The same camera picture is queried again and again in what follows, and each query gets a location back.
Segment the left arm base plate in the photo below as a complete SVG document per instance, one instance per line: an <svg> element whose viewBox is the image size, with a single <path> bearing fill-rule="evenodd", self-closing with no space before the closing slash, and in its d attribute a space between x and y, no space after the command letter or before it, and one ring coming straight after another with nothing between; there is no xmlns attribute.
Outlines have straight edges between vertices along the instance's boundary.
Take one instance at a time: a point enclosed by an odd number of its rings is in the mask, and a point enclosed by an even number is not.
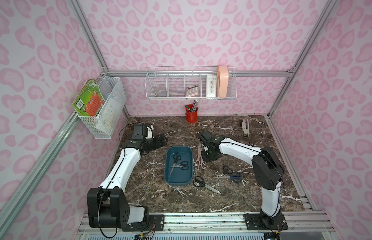
<svg viewBox="0 0 372 240"><path fill-rule="evenodd" d="M149 232L152 228L155 228L156 232L162 232L164 230L165 215L150 215L149 219L140 223L131 223L123 228L124 232Z"/></svg>

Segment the pink scissors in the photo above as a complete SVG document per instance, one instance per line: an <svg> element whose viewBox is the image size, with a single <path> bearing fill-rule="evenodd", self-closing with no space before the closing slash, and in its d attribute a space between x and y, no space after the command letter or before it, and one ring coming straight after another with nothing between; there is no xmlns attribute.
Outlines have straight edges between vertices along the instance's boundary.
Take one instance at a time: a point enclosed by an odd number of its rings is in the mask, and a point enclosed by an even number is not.
<svg viewBox="0 0 372 240"><path fill-rule="evenodd" d="M206 169L206 163L204 162L203 158L202 158L202 150L204 149L202 143L199 143L198 146L197 146L197 158L194 162L194 170L195 171L198 171L200 169Z"/></svg>

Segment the small grey handled scissors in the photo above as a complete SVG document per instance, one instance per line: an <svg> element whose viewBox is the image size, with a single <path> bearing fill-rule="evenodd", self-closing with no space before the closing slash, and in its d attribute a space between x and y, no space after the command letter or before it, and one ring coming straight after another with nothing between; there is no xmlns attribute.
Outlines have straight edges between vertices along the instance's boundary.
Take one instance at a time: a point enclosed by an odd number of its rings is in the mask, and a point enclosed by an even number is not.
<svg viewBox="0 0 372 240"><path fill-rule="evenodd" d="M181 170L189 169L188 161L182 161L181 155L179 155L178 153L175 153L173 158L174 158L174 163L173 163L169 176L172 175L175 168L180 168Z"/></svg>

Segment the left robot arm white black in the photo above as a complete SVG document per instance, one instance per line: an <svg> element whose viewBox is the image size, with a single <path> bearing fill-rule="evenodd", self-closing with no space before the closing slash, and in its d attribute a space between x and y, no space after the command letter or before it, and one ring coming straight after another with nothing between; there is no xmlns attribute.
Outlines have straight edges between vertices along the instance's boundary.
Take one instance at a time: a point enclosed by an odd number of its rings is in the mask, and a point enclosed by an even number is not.
<svg viewBox="0 0 372 240"><path fill-rule="evenodd" d="M143 155L166 146L163 134L139 137L123 144L120 158L106 179L87 193L89 225L92 228L123 229L129 224L149 223L149 210L131 207L125 196L128 180Z"/></svg>

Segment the black handled silver scissors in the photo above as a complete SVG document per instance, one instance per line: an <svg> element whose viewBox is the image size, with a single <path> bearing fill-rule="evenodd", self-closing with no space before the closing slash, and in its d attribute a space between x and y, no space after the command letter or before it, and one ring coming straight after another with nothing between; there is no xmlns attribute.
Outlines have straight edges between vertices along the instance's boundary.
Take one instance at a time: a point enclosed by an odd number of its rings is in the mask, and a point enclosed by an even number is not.
<svg viewBox="0 0 372 240"><path fill-rule="evenodd" d="M194 179L193 179L193 181L192 181L192 183L197 188L204 187L204 188L207 188L207 189L209 189L210 191L212 191L214 193L217 193L217 194L221 195L221 192L220 191L218 191L217 189L215 189L215 188L211 187L210 185L208 185L204 181L203 177L201 177L201 176L195 176Z"/></svg>

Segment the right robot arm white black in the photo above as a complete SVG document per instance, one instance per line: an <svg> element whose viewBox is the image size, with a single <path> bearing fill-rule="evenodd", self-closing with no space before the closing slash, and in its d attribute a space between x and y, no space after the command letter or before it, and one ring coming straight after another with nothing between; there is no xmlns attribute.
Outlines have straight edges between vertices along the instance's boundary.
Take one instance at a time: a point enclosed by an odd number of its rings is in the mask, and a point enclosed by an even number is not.
<svg viewBox="0 0 372 240"><path fill-rule="evenodd" d="M261 214L275 218L280 214L280 189L283 185L284 167L271 147L252 147L228 137L213 137L206 132L198 137L202 143L202 159L218 160L222 155L240 159L253 167L254 176L262 189Z"/></svg>

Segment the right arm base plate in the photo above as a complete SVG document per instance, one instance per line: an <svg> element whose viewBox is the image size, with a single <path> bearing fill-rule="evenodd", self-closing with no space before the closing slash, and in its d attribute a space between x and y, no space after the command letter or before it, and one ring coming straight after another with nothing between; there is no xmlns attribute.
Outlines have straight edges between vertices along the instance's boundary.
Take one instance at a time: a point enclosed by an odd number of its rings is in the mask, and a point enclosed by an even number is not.
<svg viewBox="0 0 372 240"><path fill-rule="evenodd" d="M288 230L287 221L281 212L278 212L275 217L270 217L264 213L259 214L244 214L246 228L249 231L255 230L271 230L284 231Z"/></svg>

